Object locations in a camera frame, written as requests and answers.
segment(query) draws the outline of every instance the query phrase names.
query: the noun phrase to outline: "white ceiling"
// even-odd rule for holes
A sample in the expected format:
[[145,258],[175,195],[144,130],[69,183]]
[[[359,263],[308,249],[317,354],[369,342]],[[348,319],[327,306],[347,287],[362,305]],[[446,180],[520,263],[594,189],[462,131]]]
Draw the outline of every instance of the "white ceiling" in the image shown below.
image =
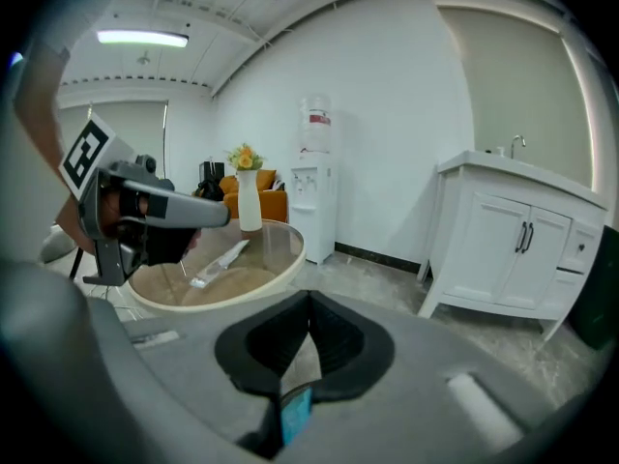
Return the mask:
[[[215,94],[257,50],[286,27],[338,0],[112,0],[72,50],[63,85],[152,79],[211,88]],[[189,35],[185,48],[101,44],[104,28],[152,29]],[[150,63],[137,59],[147,54]]]

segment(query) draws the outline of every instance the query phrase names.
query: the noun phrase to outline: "gray tile floor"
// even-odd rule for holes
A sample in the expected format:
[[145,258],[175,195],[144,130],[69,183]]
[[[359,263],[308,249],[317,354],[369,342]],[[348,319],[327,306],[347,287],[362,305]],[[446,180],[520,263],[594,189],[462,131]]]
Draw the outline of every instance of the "gray tile floor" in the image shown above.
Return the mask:
[[[67,276],[74,253],[47,267]],[[104,287],[93,288],[80,279],[95,271],[94,258],[84,255],[76,283],[85,294],[101,297],[105,294]],[[414,274],[340,253],[335,253],[320,266],[307,262],[291,286],[342,294],[410,315],[417,313],[425,296]],[[122,288],[110,289],[107,298],[117,307],[122,321],[152,316]],[[592,387],[603,372],[605,360],[611,353],[610,347],[602,352],[590,349],[566,325],[549,342],[544,343],[541,327],[535,320],[441,305],[434,312],[432,321],[445,324],[507,364],[545,393],[556,407]],[[284,375],[282,391],[286,392],[319,376],[315,348],[308,338],[296,362]]]

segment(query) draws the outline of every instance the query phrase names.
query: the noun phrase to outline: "vanity cabinet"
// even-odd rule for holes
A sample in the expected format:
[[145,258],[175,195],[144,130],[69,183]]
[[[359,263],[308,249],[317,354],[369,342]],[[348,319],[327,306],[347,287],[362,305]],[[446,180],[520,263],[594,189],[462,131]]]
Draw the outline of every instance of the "vanity cabinet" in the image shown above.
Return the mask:
[[537,167],[465,152],[439,165],[425,259],[438,304],[547,320],[549,338],[588,276],[604,228],[600,197]]

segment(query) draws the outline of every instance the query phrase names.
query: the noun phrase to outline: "person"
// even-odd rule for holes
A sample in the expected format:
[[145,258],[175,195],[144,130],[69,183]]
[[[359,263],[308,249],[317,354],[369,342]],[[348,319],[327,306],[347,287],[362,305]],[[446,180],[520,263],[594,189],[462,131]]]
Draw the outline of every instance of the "person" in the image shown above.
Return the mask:
[[[36,261],[55,220],[89,253],[94,243],[79,225],[77,201],[58,167],[63,157],[56,95],[71,49],[103,14],[110,0],[55,0],[32,37],[23,60],[12,67],[2,99],[0,257]],[[139,202],[142,214],[145,199]],[[119,193],[103,197],[100,221],[120,219]],[[195,246],[199,233],[190,243]]]

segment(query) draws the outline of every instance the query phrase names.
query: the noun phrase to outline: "countertop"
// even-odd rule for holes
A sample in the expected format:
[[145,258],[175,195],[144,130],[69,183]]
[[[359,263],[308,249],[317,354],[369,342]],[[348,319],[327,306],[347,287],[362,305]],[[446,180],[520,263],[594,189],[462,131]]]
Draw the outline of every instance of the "countertop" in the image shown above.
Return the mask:
[[438,173],[449,172],[462,165],[480,166],[536,181],[540,184],[563,190],[568,194],[584,199],[604,210],[608,209],[608,204],[603,197],[593,192],[590,188],[582,186],[578,182],[571,181],[562,175],[518,161],[517,159],[499,157],[498,155],[490,153],[464,151],[452,159],[440,163],[438,165]]

